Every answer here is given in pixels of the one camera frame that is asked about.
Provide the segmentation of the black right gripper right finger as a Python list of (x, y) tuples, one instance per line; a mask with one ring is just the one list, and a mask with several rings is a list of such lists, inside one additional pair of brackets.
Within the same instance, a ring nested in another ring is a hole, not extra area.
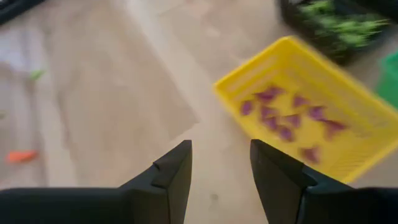
[(352, 188), (259, 139), (250, 160), (269, 224), (398, 224), (398, 188)]

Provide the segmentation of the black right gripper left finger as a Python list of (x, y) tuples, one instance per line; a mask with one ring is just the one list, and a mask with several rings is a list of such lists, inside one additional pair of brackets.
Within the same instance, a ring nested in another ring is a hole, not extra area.
[(184, 140), (119, 187), (0, 190), (0, 224), (183, 224), (191, 179)]

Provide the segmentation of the orange plastic pumpkin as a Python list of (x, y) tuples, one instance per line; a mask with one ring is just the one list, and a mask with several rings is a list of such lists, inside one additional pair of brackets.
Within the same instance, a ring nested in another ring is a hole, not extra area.
[(37, 151), (11, 151), (6, 160), (9, 163), (23, 163), (34, 160), (38, 156)]

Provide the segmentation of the green plastic mesh basket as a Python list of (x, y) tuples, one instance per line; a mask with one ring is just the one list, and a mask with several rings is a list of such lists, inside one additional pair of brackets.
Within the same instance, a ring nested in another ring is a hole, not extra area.
[(398, 50), (381, 60), (376, 93), (398, 109)]

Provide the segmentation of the yellow plastic mesh basket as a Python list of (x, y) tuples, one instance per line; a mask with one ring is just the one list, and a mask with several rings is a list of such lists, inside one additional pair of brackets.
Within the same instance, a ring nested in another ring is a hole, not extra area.
[[(270, 103), (255, 93), (276, 85), (285, 90)], [(280, 38), (230, 74), (218, 80), (214, 89), (234, 120), (250, 138), (260, 139), (307, 166), (344, 183), (351, 182), (398, 149), (398, 111), (369, 91), (333, 62), (295, 37)], [(294, 109), (295, 94), (309, 105)], [(241, 103), (253, 102), (253, 111), (240, 113)], [(261, 119), (260, 106), (276, 108), (278, 116)], [(321, 121), (308, 115), (311, 106), (325, 106), (325, 118), (348, 127), (332, 140), (325, 139)], [(301, 115), (294, 128), (284, 116)], [(295, 141), (280, 138), (279, 126), (289, 127)], [(319, 147), (320, 162), (307, 162), (300, 155), (306, 147)]]

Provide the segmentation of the black plastic mesh basket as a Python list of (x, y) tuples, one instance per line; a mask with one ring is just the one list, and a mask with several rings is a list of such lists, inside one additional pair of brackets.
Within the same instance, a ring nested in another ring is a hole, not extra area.
[[(327, 14), (307, 14), (299, 10), (299, 5), (316, 0), (277, 0), (280, 15), (284, 22), (298, 32), (306, 41), (339, 65), (347, 65), (368, 51), (375, 49), (395, 29), (396, 23), (380, 13), (356, 4), (352, 0), (332, 0), (334, 11)], [(327, 29), (318, 19), (336, 17), (342, 21), (388, 20), (388, 25), (380, 27), (377, 33), (350, 32), (345, 29)], [(342, 33), (365, 35), (369, 44), (365, 47), (348, 45), (339, 38)]]

